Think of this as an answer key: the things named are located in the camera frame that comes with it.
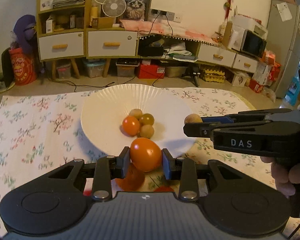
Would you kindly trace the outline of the person right hand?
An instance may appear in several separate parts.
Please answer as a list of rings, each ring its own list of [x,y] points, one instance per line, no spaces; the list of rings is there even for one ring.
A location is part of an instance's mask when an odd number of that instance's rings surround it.
[[[288,171],[274,158],[261,157],[261,160],[271,163],[271,176],[275,179],[276,189],[287,197],[293,196],[296,193],[294,184],[300,184],[300,163]]]

